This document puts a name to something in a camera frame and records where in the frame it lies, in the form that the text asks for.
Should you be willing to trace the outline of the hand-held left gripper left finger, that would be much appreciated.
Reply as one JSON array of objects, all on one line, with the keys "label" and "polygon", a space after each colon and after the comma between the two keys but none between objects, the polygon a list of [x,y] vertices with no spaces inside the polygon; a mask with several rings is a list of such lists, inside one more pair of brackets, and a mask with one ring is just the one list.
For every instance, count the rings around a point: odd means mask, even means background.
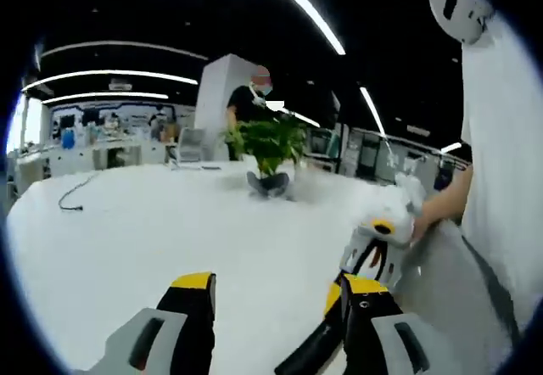
[{"label": "hand-held left gripper left finger", "polygon": [[216,274],[178,277],[106,340],[88,374],[207,374],[215,347]]}]

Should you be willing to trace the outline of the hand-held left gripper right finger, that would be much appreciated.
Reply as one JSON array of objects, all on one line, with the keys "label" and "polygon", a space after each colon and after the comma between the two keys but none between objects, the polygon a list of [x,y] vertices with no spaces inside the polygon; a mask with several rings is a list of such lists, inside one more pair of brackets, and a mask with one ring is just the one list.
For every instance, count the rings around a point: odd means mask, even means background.
[{"label": "hand-held left gripper right finger", "polygon": [[379,282],[341,278],[346,374],[460,374],[446,338],[419,315],[405,313]]}]

